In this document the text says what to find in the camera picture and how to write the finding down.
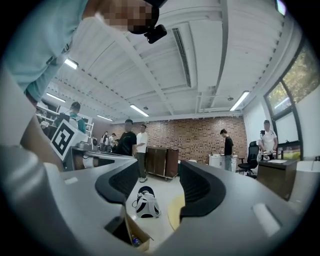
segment floor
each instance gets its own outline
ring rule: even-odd
[[[313,198],[313,192],[319,185],[320,163],[313,166],[312,169],[309,166],[299,164],[297,169],[288,204],[298,215],[301,215],[307,209],[310,200]],[[143,186],[149,186],[153,189],[161,210],[159,218],[143,219],[136,216],[132,203],[137,199],[138,190]],[[154,252],[174,232],[168,219],[168,206],[173,199],[183,192],[179,177],[165,181],[162,177],[149,175],[145,183],[136,183],[126,202],[126,211],[138,226],[152,238],[148,253]]]
[[[153,189],[161,210],[159,218],[146,219],[136,216],[132,203],[137,200],[138,191],[143,186],[149,186]],[[168,205],[183,192],[179,177],[165,181],[164,178],[153,175],[149,175],[145,183],[137,182],[132,190],[126,201],[126,211],[138,226],[152,238],[150,240],[149,253],[155,251],[174,232],[168,219]]]

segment black office chair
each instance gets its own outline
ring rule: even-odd
[[[244,163],[244,158],[239,158],[241,159],[241,162],[242,162],[238,164],[238,166],[241,168],[241,170],[239,170],[239,173],[247,172],[246,174],[247,176],[253,179],[257,178],[257,175],[255,175],[251,169],[254,169],[258,166],[258,161],[257,161],[258,152],[259,152],[259,146],[257,145],[257,142],[252,141],[249,145],[248,159],[246,163]]]

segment black t-shirt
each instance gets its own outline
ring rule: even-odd
[[[137,136],[132,132],[124,132],[116,147],[116,154],[132,156],[132,146],[137,145]]]
[[[233,147],[234,143],[232,141],[232,139],[230,138],[230,136],[225,138],[225,142],[224,142],[224,155],[225,156],[231,156],[232,155],[232,147]]]

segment bottle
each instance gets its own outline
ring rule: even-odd
[[[132,244],[134,247],[139,247],[140,245],[142,245],[142,242],[135,235],[132,235]]]

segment white cabinet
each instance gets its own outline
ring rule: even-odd
[[[231,160],[231,170],[236,172],[237,169],[237,155],[234,155]],[[220,154],[210,154],[209,155],[209,165],[222,170],[225,170],[225,156]]]

